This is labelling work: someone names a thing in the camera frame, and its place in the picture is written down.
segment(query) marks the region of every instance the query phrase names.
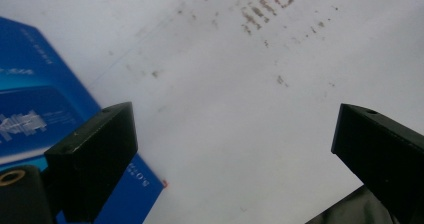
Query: blue packaging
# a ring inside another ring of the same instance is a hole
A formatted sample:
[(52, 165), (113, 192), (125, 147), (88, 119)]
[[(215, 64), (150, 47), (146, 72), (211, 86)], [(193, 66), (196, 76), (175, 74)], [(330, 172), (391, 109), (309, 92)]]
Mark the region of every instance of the blue packaging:
[[(34, 27), (0, 17), (0, 170), (31, 164), (99, 105)], [(95, 223), (141, 223), (163, 184), (136, 155)], [(59, 214), (58, 223), (66, 223)]]

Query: black bracket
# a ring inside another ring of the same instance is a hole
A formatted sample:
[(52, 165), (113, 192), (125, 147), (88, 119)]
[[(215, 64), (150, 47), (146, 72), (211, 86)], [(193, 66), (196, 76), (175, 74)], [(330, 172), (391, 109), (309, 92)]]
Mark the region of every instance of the black bracket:
[(44, 153), (48, 168), (0, 172), (0, 223), (93, 222), (137, 152), (131, 103), (103, 109)]
[(331, 151), (365, 186), (308, 224), (424, 223), (424, 136), (376, 111), (342, 104)]

